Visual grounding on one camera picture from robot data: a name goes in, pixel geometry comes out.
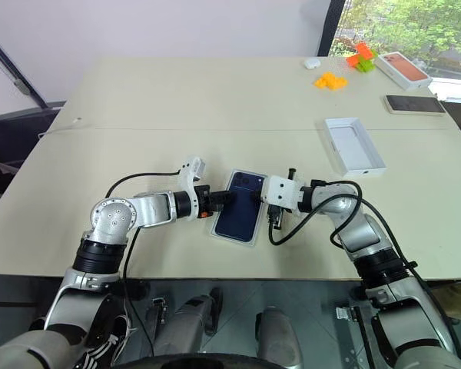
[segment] green foliage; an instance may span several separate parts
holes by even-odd
[[[431,66],[444,51],[461,52],[461,0],[353,0],[343,29],[379,53],[398,50]]]

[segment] white table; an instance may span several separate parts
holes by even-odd
[[[189,154],[207,162],[202,184],[225,187],[232,168],[304,180],[338,179],[320,127],[359,117],[387,165],[359,178],[406,256],[425,278],[461,278],[461,132],[445,117],[391,115],[386,94],[403,94],[381,71],[343,59],[308,71],[300,58],[110,58],[88,74],[0,200],[0,274],[61,276],[74,260],[89,214],[117,179],[173,171]],[[339,91],[311,82],[325,71]],[[410,95],[429,95],[427,89]],[[113,195],[177,190],[174,178],[137,178]],[[247,248],[210,236],[212,218],[142,231],[129,275],[139,278],[358,278],[329,243],[317,216],[286,244],[260,223]],[[287,218],[286,231],[299,220]]]

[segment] floor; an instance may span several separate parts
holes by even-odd
[[[0,276],[0,301],[38,302],[34,308],[0,307],[0,344],[28,329],[32,319],[46,311],[59,278]],[[143,317],[153,297],[165,296],[170,311],[213,287],[224,292],[219,328],[204,336],[202,351],[256,355],[256,314],[273,305],[287,314],[302,348],[306,369],[367,369],[369,367],[356,323],[338,321],[335,307],[347,306],[356,282],[332,281],[152,281],[149,295],[135,302]],[[461,340],[461,323],[455,326]],[[120,361],[145,356],[148,344],[141,331],[131,337]]]

